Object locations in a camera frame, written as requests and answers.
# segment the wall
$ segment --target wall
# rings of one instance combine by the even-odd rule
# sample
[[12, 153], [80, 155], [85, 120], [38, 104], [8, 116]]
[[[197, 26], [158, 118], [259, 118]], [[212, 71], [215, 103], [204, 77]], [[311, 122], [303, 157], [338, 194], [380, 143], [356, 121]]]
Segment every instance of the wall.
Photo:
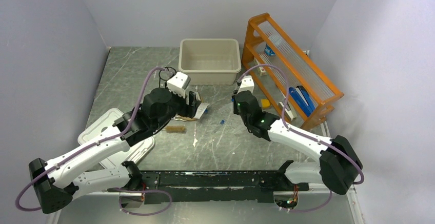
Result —
[[85, 0], [109, 46], [179, 46], [184, 38], [235, 38], [269, 12], [308, 49], [335, 0]]
[[[0, 1], [0, 223], [45, 223], [15, 197], [30, 161], [77, 146], [107, 49], [82, 0]], [[38, 206], [33, 189], [22, 205]]]
[[337, 0], [311, 58], [345, 96], [328, 117], [366, 175], [366, 223], [435, 223], [435, 0]]

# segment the white plastic bin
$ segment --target white plastic bin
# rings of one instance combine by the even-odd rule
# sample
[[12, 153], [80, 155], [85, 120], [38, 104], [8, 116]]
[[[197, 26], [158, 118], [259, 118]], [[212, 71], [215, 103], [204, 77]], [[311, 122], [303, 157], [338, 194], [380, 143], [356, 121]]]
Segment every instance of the white plastic bin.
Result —
[[178, 69], [191, 85], [231, 85], [242, 68], [239, 42], [231, 38], [187, 38], [180, 43]]

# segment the robotic arm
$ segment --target robotic arm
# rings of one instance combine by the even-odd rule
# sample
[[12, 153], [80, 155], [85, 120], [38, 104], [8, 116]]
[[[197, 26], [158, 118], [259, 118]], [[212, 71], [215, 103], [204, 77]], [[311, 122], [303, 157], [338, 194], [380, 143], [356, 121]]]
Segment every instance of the robotic arm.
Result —
[[[138, 142], [155, 135], [177, 114], [194, 118], [201, 101], [198, 93], [186, 91], [189, 82], [190, 78], [187, 75], [178, 72], [166, 82], [165, 88], [155, 88], [145, 95], [133, 121], [131, 121], [133, 111], [130, 111], [116, 120], [113, 126], [103, 131], [99, 137], [67, 154], [48, 161], [43, 161], [40, 158], [32, 161], [29, 164], [32, 180], [40, 177], [46, 170], [53, 167], [56, 168], [40, 177], [33, 184], [42, 211], [44, 213], [55, 212], [74, 199], [95, 191], [118, 187], [126, 190], [140, 189], [141, 184], [145, 181], [145, 177], [143, 177], [137, 165], [131, 161], [125, 161], [114, 169], [93, 172], [85, 171], [104, 158], [119, 151], [128, 151], [130, 147]], [[246, 76], [239, 83], [233, 95], [234, 114], [241, 116], [248, 132], [268, 141], [280, 142], [291, 146], [308, 155], [314, 162], [302, 164], [287, 161], [277, 172], [280, 173], [279, 180], [276, 180], [275, 175], [271, 175], [271, 171], [269, 173], [261, 172], [262, 176], [259, 176], [260, 171], [258, 171], [258, 174], [254, 172], [254, 176], [250, 175], [247, 181], [242, 182], [237, 178], [235, 181], [227, 182], [227, 185], [235, 186], [234, 182], [237, 182], [237, 184], [242, 184], [237, 186], [260, 186], [261, 191], [276, 191], [277, 189], [283, 191], [292, 189], [294, 184], [302, 182], [321, 183], [338, 194], [346, 194], [358, 175], [358, 170], [354, 164], [359, 169], [362, 168], [362, 164], [349, 142], [341, 136], [337, 136], [335, 139], [318, 136], [293, 127], [290, 124], [287, 124], [288, 128], [286, 128], [278, 116], [262, 111], [257, 99], [252, 95], [253, 88], [254, 82], [252, 78]], [[126, 129], [127, 132], [123, 136], [113, 136]], [[106, 137], [114, 138], [99, 142], [101, 138]], [[321, 141], [326, 141], [327, 144], [321, 144]], [[329, 148], [328, 145], [337, 147], [341, 152], [337, 153]], [[69, 157], [72, 157], [72, 159], [63, 162], [65, 158]], [[157, 177], [164, 177], [166, 174], [169, 175], [169, 178], [177, 178], [177, 182], [180, 181], [180, 177], [184, 177], [185, 182], [188, 182], [190, 178], [195, 178], [196, 174], [195, 172], [185, 173], [184, 175], [179, 175], [179, 172], [175, 173], [174, 175], [169, 175], [171, 172], [163, 172], [156, 175]], [[219, 172], [203, 172], [199, 175], [208, 173], [212, 173], [213, 176], [220, 175]], [[219, 184], [222, 184], [222, 181], [225, 179], [232, 180], [230, 178], [235, 177], [233, 174], [237, 173], [222, 173], [225, 177], [222, 178]], [[267, 179], [271, 179], [271, 182], [282, 181], [283, 184], [281, 185], [284, 185], [284, 187], [270, 187], [268, 185], [269, 180]], [[216, 184], [214, 182], [207, 182], [205, 184], [213, 185], [212, 187], [221, 187], [221, 185], [214, 185]], [[167, 187], [170, 188], [166, 190], [178, 189], [172, 186]]]

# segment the table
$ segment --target table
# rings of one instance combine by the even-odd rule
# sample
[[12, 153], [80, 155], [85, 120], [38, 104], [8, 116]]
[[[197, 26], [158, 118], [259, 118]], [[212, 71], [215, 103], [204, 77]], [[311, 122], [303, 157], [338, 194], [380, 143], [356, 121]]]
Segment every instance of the table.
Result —
[[[179, 48], [113, 47], [98, 86], [87, 126], [110, 108], [130, 111], [137, 100], [148, 71], [156, 66], [178, 69]], [[279, 90], [272, 82], [271, 89]], [[153, 76], [145, 94], [158, 87]], [[268, 142], [248, 133], [241, 118], [232, 113], [233, 85], [190, 86], [198, 90], [208, 113], [197, 121], [172, 120], [169, 125], [185, 125], [185, 134], [157, 134], [154, 149], [139, 163], [141, 170], [260, 170], [278, 169], [286, 160], [306, 161], [302, 153], [282, 144]], [[255, 88], [254, 95], [265, 95]], [[273, 108], [269, 112], [276, 114]]]

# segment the brown brush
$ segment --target brown brush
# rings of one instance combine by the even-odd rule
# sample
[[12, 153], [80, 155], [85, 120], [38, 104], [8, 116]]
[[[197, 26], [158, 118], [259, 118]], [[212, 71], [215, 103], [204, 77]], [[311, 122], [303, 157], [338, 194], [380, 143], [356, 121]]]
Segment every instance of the brown brush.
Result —
[[185, 126], [166, 126], [165, 130], [167, 133], [185, 133]]

